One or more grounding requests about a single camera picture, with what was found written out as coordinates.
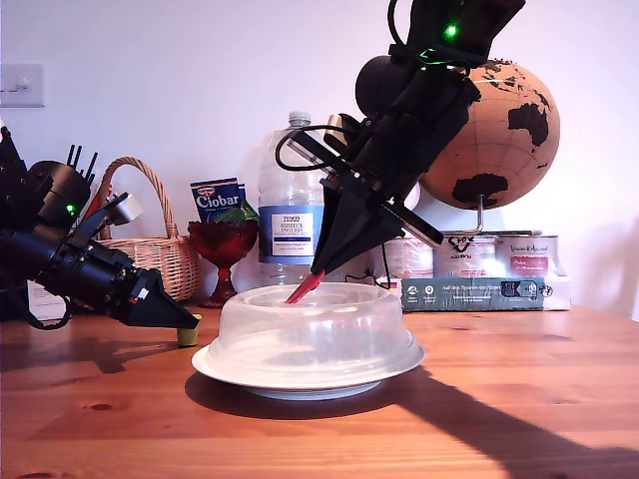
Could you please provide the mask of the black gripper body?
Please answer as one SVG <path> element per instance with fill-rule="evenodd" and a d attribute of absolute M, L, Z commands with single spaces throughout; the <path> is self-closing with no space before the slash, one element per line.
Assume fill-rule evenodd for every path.
<path fill-rule="evenodd" d="M 360 180 L 369 190 L 370 218 L 395 216 L 409 232 L 428 244 L 440 244 L 443 233 L 404 204 L 419 177 L 446 145 L 446 122 L 405 113 L 378 115 L 361 123 L 347 115 L 328 125 L 300 127 L 287 134 L 287 146 L 322 170 L 323 180 Z"/>
<path fill-rule="evenodd" d="M 65 242 L 43 269 L 43 285 L 102 313 L 148 313 L 149 292 L 143 271 L 118 249 L 90 240 L 86 247 Z"/>

